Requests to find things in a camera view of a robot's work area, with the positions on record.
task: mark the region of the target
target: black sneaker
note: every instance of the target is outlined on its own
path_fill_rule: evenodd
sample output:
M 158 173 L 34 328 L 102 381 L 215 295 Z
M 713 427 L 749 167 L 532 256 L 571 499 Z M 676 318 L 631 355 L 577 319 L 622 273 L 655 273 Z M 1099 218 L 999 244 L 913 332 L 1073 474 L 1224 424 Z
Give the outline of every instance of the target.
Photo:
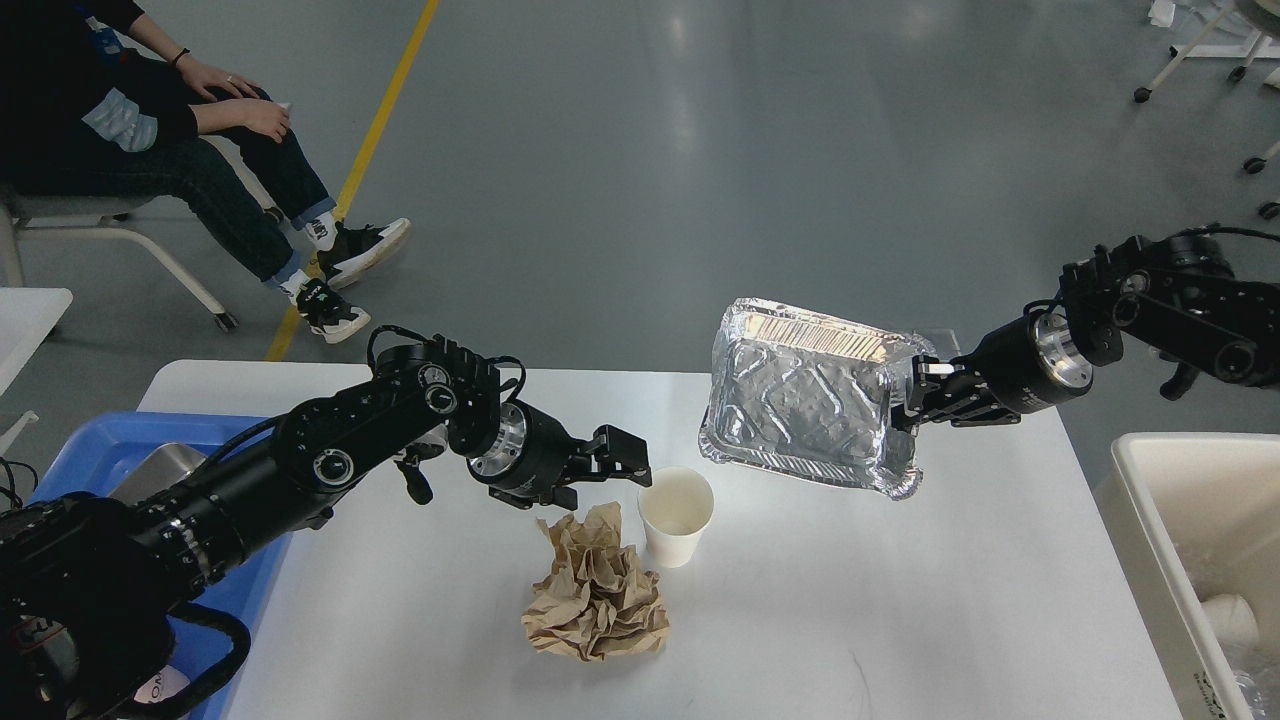
M 293 302 L 311 325 L 311 332 L 330 345 L 347 340 L 369 324 L 369 313 L 343 300 L 320 278 L 307 281 Z
M 375 228 L 365 225 L 361 229 L 351 229 L 340 222 L 338 237 L 333 241 L 333 250 L 321 250 L 316 254 L 320 270 L 329 287 L 347 287 L 360 279 L 365 270 L 381 263 L 387 256 L 399 249 L 408 238 L 412 223 L 407 218 L 401 218 L 392 224 Z

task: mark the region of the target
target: gray floor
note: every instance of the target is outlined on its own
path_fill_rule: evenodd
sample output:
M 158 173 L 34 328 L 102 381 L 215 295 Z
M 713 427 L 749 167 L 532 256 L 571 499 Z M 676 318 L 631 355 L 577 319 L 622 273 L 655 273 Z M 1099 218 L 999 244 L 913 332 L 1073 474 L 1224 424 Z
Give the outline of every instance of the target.
M 197 55 L 293 101 L 335 195 L 422 8 L 145 5 Z M 1148 6 L 443 0 L 351 213 L 410 215 L 413 246 L 348 296 L 539 368 L 705 372 L 740 296 L 951 327 L 972 347 L 1096 243 L 1267 227 L 1253 209 L 1280 195 L 1280 169 L 1238 168 L 1280 138 L 1280 91 L 1261 86 L 1276 63 L 1233 86 L 1233 61 L 1189 61 L 1137 106 L 1132 90 L 1196 31 L 1147 26 Z M 12 457 L 47 466 L 172 360 L 265 356 L 283 300 L 180 204 L 140 224 L 243 325 L 223 336 L 132 247 L 28 246 L 31 283 L 76 302 L 0 397 L 0 413 L 44 418 Z M 1280 279 L 1280 247 L 1224 245 L 1240 277 Z M 358 361 L 362 341 L 298 336 L 288 359 Z M 1275 393 L 1203 382 L 1170 404 L 1156 392 L 1170 372 L 1130 342 L 1062 407 L 1091 482 L 1121 433 L 1280 432 Z

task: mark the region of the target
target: black sweatshirt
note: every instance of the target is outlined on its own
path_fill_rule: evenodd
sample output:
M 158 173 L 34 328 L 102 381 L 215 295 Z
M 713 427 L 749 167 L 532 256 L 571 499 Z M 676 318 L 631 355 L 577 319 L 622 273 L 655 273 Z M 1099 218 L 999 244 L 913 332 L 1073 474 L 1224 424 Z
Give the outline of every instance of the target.
M 138 152 L 196 136 L 188 105 L 127 96 L 114 79 L 127 68 L 95 46 L 90 17 L 124 35 L 141 15 L 131 0 L 0 0 L 0 164 L 84 142 Z

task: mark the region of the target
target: white table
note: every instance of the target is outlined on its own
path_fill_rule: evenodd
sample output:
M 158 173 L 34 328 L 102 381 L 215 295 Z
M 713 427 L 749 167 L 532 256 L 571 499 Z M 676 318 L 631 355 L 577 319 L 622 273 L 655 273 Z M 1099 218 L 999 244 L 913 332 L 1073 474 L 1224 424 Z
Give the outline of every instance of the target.
M 140 410 L 270 415 L 362 382 L 358 365 L 179 361 Z M 283 561 L 228 717 L 1178 716 L 1066 434 L 925 428 L 920 492 L 892 502 L 732 465 L 696 448 L 709 377 L 532 370 L 522 398 L 582 437 L 609 423 L 716 489 L 694 561 L 662 571 L 660 655 L 538 655 L 520 615 L 550 568 L 534 518 L 457 457 L 419 507 L 383 466 Z M 636 487 L 579 488 L 623 503 Z

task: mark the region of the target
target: aluminum foil tray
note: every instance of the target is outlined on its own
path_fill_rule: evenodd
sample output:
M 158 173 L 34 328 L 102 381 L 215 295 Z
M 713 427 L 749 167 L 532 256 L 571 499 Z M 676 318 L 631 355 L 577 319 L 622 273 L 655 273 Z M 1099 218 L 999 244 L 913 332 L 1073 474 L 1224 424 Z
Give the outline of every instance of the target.
M 919 354 L 934 350 L 914 333 L 740 299 L 716 334 L 699 447 L 716 462 L 910 497 L 915 437 L 888 420 Z

